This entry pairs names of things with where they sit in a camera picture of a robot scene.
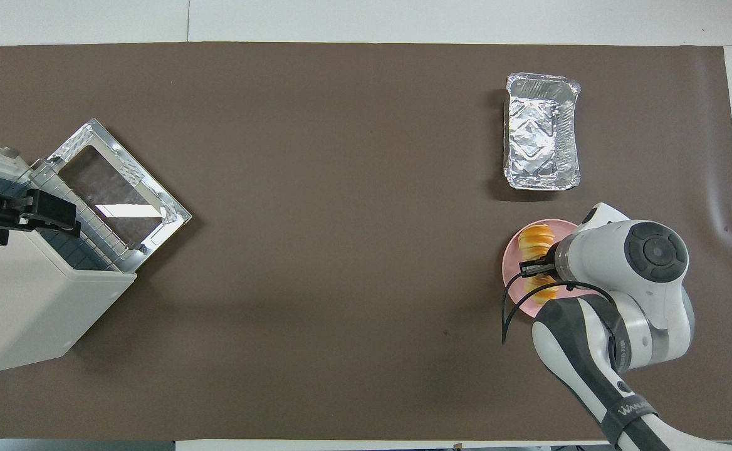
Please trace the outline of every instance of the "black cable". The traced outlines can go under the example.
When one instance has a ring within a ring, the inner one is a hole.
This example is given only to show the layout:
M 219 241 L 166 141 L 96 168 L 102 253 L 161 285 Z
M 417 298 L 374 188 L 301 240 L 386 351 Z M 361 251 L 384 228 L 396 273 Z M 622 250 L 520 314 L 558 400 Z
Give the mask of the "black cable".
M 514 283 L 516 279 L 519 277 L 522 277 L 523 273 L 519 273 L 515 275 L 506 285 L 506 290 L 503 292 L 503 345 L 506 343 L 506 337 L 508 334 L 508 326 L 511 323 L 511 320 L 514 318 L 514 315 L 516 314 L 517 310 L 519 310 L 520 306 L 526 301 L 529 300 L 534 294 L 538 293 L 539 291 L 542 291 L 543 289 L 552 288 L 553 286 L 566 286 L 567 291 L 572 291 L 575 289 L 575 286 L 580 286 L 581 288 L 589 288 L 593 289 L 593 291 L 597 291 L 601 296 L 603 296 L 606 300 L 610 302 L 611 305 L 615 306 L 616 303 L 614 302 L 614 299 L 610 296 L 607 291 L 605 291 L 603 288 L 600 288 L 599 286 L 592 285 L 590 283 L 585 282 L 578 282 L 578 281 L 563 281 L 563 282 L 554 282 L 554 283 L 546 283 L 544 285 L 538 286 L 535 289 L 532 289 L 527 294 L 525 294 L 521 299 L 519 299 L 519 302 L 514 306 L 514 308 L 511 309 L 510 314 L 508 315 L 508 318 L 506 318 L 506 300 L 508 299 L 508 290 L 511 286 L 511 283 Z M 609 326 L 603 322 L 603 325 L 606 326 L 607 329 L 609 329 L 609 333 L 612 334 L 612 338 L 614 337 L 613 331 L 610 330 Z

